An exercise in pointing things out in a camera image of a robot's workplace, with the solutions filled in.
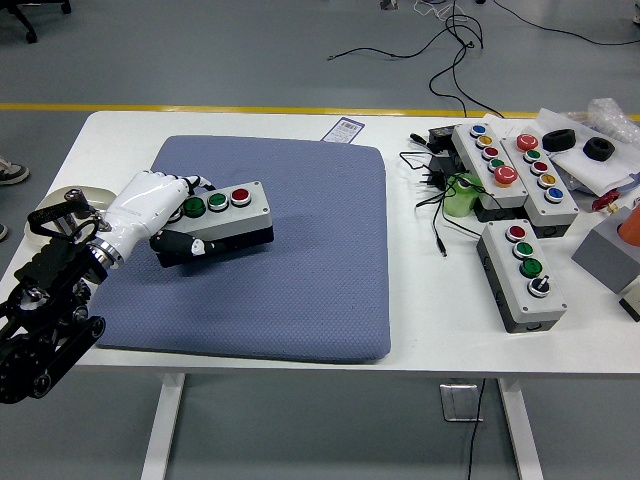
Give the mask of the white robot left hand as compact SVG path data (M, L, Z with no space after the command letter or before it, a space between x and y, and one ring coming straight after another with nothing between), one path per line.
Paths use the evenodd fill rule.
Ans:
M105 247L115 264L123 264L134 247L158 232L198 187L215 189L209 180L197 175L136 174L106 210L104 220L110 230L96 236L96 246Z

